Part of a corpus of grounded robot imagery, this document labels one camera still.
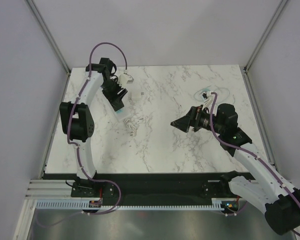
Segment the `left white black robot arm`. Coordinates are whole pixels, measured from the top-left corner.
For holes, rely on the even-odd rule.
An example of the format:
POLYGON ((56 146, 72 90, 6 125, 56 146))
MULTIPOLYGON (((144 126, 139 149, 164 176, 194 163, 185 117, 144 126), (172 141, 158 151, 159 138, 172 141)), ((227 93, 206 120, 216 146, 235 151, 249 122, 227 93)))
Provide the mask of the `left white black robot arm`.
POLYGON ((98 91, 101 91, 110 107, 117 112, 124 108, 123 97, 128 90, 121 87, 112 78, 112 71, 117 66, 109 58, 102 57, 98 64, 89 63, 79 92, 68 102, 61 102, 59 113, 62 131, 67 143, 74 147, 76 155, 76 175, 87 180, 82 185, 82 191, 89 197, 96 196, 100 191, 98 182, 92 180, 97 169, 93 163, 91 137, 95 131, 95 122, 90 111, 90 105, 98 91))

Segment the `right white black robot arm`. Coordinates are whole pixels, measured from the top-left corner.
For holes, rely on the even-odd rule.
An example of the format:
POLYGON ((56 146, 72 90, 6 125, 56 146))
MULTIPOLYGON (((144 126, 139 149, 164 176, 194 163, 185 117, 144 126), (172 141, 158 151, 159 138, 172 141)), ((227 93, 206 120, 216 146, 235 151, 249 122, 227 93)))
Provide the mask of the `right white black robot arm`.
POLYGON ((186 115, 170 124, 184 133, 190 129, 211 131, 220 146, 256 180, 251 183, 239 173, 229 172, 219 184, 223 196, 234 194, 244 198, 264 215, 278 235, 300 226, 300 189, 262 160, 252 139, 238 126, 238 114, 233 105, 222 103, 216 114, 203 105, 192 106, 186 115))

